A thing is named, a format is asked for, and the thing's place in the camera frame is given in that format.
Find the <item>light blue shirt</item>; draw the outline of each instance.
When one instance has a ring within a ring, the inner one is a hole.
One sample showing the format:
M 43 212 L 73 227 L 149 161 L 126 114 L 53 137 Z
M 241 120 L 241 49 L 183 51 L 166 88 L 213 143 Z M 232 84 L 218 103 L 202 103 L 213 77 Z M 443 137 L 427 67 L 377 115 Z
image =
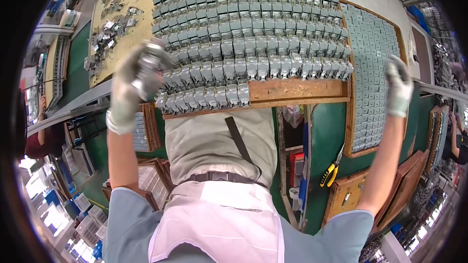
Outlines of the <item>light blue shirt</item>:
M 107 236 L 102 251 L 106 263 L 147 263 L 149 241 L 159 224 L 162 211 L 153 212 L 136 192 L 116 188 L 109 204 Z M 284 262 L 357 262 L 373 225 L 369 211 L 354 210 L 330 219 L 316 234 L 295 230 L 281 217 L 284 236 Z M 213 260 L 197 247 L 184 243 L 162 262 L 205 263 Z

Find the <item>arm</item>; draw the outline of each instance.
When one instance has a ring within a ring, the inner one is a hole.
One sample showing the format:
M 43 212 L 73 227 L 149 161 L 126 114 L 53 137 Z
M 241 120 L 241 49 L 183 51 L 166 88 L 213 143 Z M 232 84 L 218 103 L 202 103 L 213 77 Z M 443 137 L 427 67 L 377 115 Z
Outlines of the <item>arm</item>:
M 403 143 L 404 118 L 387 116 L 382 141 L 372 162 L 357 209 L 368 210 L 375 217 L 390 194 Z
M 450 118 L 452 119 L 452 153 L 458 158 L 460 155 L 460 149 L 457 147 L 457 126 L 455 126 L 456 117 L 452 112 L 450 112 Z
M 107 130 L 110 184 L 138 191 L 138 162 L 133 149 L 133 133 L 119 135 Z
M 39 120 L 38 122 L 41 122 L 44 120 L 44 110 L 46 107 L 46 102 L 45 102 L 45 96 L 42 96 L 41 99 L 39 100 Z M 45 130 L 40 130 L 38 132 L 38 140 L 40 145 L 44 145 L 45 143 Z
M 389 81 L 385 128 L 356 205 L 356 209 L 368 210 L 374 217 L 392 189 L 403 144 L 404 122 L 413 94 L 413 80 L 400 58 L 389 56 L 385 61 L 385 70 Z
M 460 129 L 460 132 L 463 133 L 463 131 L 465 130 L 465 126 L 463 125 L 463 122 L 461 121 L 460 115 L 457 114 L 456 117 L 457 117 L 456 119 L 457 119 L 458 129 Z
M 110 108 L 106 113 L 109 177 L 112 188 L 138 192 L 138 162 L 133 147 L 135 113 L 140 99 L 131 85 L 144 46 L 121 60 L 114 72 Z

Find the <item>maroon shirt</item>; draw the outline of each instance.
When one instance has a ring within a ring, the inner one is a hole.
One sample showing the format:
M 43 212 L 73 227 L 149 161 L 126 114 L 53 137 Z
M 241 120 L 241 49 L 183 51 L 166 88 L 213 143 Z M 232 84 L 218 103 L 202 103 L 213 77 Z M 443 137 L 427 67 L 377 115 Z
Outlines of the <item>maroon shirt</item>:
M 39 143 L 38 135 L 39 133 L 34 133 L 26 139 L 24 154 L 28 158 L 37 160 L 50 154 L 55 157 L 62 155 L 62 145 L 65 143 L 63 123 L 58 123 L 45 129 L 43 145 Z

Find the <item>belt buckle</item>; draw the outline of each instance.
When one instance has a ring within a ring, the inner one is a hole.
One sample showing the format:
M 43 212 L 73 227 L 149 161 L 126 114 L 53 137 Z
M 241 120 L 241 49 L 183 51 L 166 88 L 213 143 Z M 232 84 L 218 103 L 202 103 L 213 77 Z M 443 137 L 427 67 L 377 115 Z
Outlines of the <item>belt buckle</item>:
M 213 172 L 213 181 L 229 181 L 228 172 Z

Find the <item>white bucket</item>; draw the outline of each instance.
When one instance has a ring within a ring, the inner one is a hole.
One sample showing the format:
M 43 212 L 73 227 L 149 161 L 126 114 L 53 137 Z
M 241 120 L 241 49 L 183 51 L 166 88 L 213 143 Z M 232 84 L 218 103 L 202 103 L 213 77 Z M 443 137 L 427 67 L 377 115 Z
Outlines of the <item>white bucket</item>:
M 67 9 L 62 15 L 62 19 L 60 20 L 61 26 L 71 26 L 74 27 L 78 24 L 79 16 L 81 12 Z

